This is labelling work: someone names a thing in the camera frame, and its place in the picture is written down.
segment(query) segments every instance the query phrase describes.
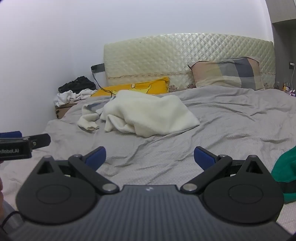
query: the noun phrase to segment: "bed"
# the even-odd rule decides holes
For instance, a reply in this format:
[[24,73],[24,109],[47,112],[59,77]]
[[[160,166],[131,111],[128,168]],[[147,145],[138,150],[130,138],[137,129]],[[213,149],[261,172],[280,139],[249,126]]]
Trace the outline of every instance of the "bed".
[[[265,90],[222,86],[192,88],[193,76],[188,63],[238,56],[261,59]],[[124,184],[180,187],[202,172],[193,158],[196,146],[233,159],[258,155],[269,171],[282,153],[295,146],[296,99],[273,89],[272,42],[223,34],[168,34],[107,44],[104,62],[109,85],[169,76],[171,93],[168,94],[178,96],[198,117],[200,125],[186,132],[142,138],[119,131],[106,133],[104,123],[97,121],[100,128],[90,133],[77,126],[82,106],[106,103],[109,97],[83,100],[62,119],[49,121],[45,133],[51,136],[52,142],[48,147],[34,150],[31,159],[11,161],[1,168],[3,194],[14,208],[18,189],[40,158],[47,154],[61,160],[104,146],[107,159],[97,172],[120,187]],[[296,204],[287,204],[278,223],[287,231],[295,232],[295,216]]]

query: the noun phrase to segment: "white fleece blanket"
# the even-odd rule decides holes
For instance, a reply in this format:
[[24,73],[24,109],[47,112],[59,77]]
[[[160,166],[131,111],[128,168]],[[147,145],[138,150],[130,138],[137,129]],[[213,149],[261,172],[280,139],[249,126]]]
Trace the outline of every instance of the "white fleece blanket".
[[105,131],[119,130],[148,138],[192,129],[200,124],[179,97],[157,97],[136,91],[121,90],[104,107],[84,105],[78,125],[95,130],[99,118],[106,121]]

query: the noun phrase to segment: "white wall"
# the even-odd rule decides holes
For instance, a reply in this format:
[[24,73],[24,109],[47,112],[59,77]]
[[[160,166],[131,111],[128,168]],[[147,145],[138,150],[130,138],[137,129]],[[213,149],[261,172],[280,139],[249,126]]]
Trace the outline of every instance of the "white wall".
[[265,0],[1,1],[0,132],[41,133],[57,88],[93,80],[105,43],[185,32],[273,40]]
[[273,40],[265,0],[73,0],[70,9],[74,73],[89,79],[105,43],[199,32]]
[[74,73],[67,1],[0,2],[0,132],[41,133],[57,88]]

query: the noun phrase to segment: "yellow pillow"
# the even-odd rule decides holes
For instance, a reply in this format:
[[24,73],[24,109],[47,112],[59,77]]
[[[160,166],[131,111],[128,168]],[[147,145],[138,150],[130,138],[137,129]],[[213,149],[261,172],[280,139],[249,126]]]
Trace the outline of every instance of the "yellow pillow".
[[[112,91],[113,95],[116,95],[119,90],[132,90],[138,91],[145,94],[164,94],[168,93],[168,82],[170,81],[169,77],[163,77],[161,79],[152,80],[149,82],[135,83],[135,84],[125,84],[125,85],[114,85],[104,87],[105,90]],[[109,92],[105,92],[99,89],[92,97],[101,96],[101,95],[111,95]]]

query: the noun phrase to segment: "green cloth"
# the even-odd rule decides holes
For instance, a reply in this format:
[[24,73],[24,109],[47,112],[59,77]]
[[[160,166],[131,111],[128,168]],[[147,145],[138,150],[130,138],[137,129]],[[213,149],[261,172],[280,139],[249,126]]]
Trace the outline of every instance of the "green cloth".
[[[289,183],[296,180],[296,146],[279,157],[271,175],[277,182]],[[284,201],[296,201],[296,193],[284,193]]]

